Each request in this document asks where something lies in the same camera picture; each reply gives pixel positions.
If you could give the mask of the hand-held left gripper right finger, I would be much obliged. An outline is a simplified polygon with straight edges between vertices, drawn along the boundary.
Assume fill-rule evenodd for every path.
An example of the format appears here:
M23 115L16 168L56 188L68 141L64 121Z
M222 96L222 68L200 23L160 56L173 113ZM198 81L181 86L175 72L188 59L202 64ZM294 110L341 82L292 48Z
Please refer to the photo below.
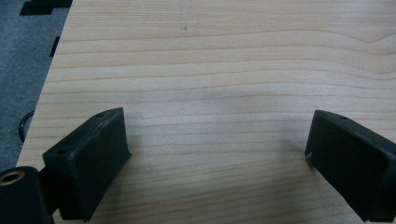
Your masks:
M305 156L362 220L396 218L396 143L352 119L317 110Z

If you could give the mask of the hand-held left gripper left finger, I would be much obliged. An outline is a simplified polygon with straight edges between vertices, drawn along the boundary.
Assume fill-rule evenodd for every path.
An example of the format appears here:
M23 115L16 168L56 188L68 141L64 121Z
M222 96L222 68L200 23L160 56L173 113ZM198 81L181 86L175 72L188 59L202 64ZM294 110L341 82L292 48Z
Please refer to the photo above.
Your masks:
M65 220L90 221L130 157L123 109L90 117L43 154L49 210Z

